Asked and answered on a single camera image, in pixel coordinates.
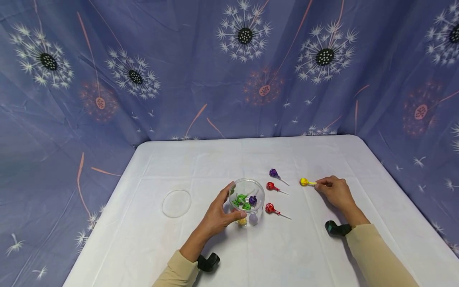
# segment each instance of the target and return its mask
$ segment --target forearm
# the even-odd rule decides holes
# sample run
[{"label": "forearm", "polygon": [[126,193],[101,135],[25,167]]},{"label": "forearm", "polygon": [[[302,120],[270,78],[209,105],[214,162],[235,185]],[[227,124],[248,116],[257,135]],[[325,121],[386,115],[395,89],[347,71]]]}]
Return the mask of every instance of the forearm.
[{"label": "forearm", "polygon": [[208,239],[200,227],[196,228],[182,248],[174,253],[153,287],[191,287],[198,275],[197,259]]},{"label": "forearm", "polygon": [[370,287],[418,287],[360,209],[345,216],[353,227],[346,236],[349,248]]}]

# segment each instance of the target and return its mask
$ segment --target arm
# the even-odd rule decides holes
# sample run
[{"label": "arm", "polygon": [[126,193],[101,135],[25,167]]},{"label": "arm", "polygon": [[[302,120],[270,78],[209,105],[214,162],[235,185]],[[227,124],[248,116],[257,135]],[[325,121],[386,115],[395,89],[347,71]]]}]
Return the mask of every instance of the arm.
[{"label": "arm", "polygon": [[152,287],[191,287],[198,275],[198,257],[207,241],[222,232],[230,223],[245,218],[245,212],[225,214],[223,204],[234,182],[228,184],[212,202],[198,227],[180,250],[177,250],[166,269]]},{"label": "arm", "polygon": [[357,207],[344,179],[318,180],[316,190],[325,194],[346,217],[353,230],[346,235],[349,248],[370,287],[419,287],[386,245],[376,227]]}]

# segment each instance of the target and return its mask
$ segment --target candy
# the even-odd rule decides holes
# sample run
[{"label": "candy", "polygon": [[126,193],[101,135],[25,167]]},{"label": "candy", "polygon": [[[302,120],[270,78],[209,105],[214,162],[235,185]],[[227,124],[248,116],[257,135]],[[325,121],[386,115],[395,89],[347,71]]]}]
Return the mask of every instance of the candy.
[{"label": "candy", "polygon": [[243,219],[239,219],[238,221],[236,221],[237,224],[239,225],[246,225],[247,224],[247,219],[243,218]]},{"label": "candy", "polygon": [[240,194],[240,195],[237,196],[236,199],[240,204],[244,204],[244,202],[246,202],[246,197],[247,197],[246,195]]},{"label": "candy", "polygon": [[277,188],[274,185],[274,183],[272,183],[271,181],[266,184],[266,189],[267,190],[275,190],[275,191],[279,191],[279,192],[285,193],[286,195],[290,195],[287,192],[284,192],[284,191],[280,190],[279,188]]},{"label": "candy", "polygon": [[305,179],[304,177],[303,177],[302,179],[300,179],[300,185],[301,185],[301,186],[307,186],[308,184],[316,185],[317,182],[308,181],[308,180]]},{"label": "candy", "polygon": [[267,203],[264,210],[266,211],[266,213],[275,213],[277,215],[281,215],[281,216],[284,216],[285,218],[291,219],[290,217],[286,215],[280,214],[280,212],[274,208],[274,205],[272,203]]},{"label": "candy", "polygon": [[279,174],[277,173],[277,170],[275,170],[275,169],[270,169],[270,170],[269,170],[269,176],[275,177],[275,178],[281,180],[283,183],[285,183],[286,185],[289,186],[289,184],[286,183],[286,181],[283,180],[283,179],[279,176]]},{"label": "candy", "polygon": [[249,216],[249,223],[250,223],[251,225],[257,225],[257,223],[258,223],[258,217],[257,217],[257,215],[256,215],[255,213],[253,213],[253,214],[251,214],[251,215]]},{"label": "candy", "polygon": [[252,208],[252,206],[250,206],[249,203],[244,203],[244,205],[242,206],[242,209],[244,210],[250,210]]},{"label": "candy", "polygon": [[252,197],[249,197],[249,204],[252,205],[252,206],[255,206],[255,204],[257,204],[257,196],[252,196]]}]

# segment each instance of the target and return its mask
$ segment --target red lollipop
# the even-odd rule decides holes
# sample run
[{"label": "red lollipop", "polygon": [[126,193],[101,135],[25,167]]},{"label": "red lollipop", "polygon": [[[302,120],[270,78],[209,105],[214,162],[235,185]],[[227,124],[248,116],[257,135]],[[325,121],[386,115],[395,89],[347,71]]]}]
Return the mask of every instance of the red lollipop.
[{"label": "red lollipop", "polygon": [[285,218],[291,219],[290,217],[288,217],[288,216],[286,216],[286,215],[280,214],[280,212],[277,211],[277,210],[274,208],[274,205],[273,205],[272,203],[267,203],[264,210],[266,211],[266,213],[275,213],[275,214],[277,214],[277,215],[282,215],[282,216],[284,216]]},{"label": "red lollipop", "polygon": [[274,185],[274,183],[272,183],[271,181],[266,184],[266,189],[267,190],[275,190],[275,191],[279,191],[279,192],[285,193],[286,195],[290,195],[287,192],[284,192],[284,191],[280,190],[279,188],[277,188]]}]

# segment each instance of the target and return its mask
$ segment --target person's right hand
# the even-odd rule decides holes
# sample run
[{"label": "person's right hand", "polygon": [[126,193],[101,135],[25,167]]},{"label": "person's right hand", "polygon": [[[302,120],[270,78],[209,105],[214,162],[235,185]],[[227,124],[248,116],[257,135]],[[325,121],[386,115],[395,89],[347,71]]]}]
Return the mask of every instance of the person's right hand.
[{"label": "person's right hand", "polygon": [[354,209],[356,206],[345,179],[332,175],[316,181],[315,189],[327,197],[328,201],[341,212]]}]

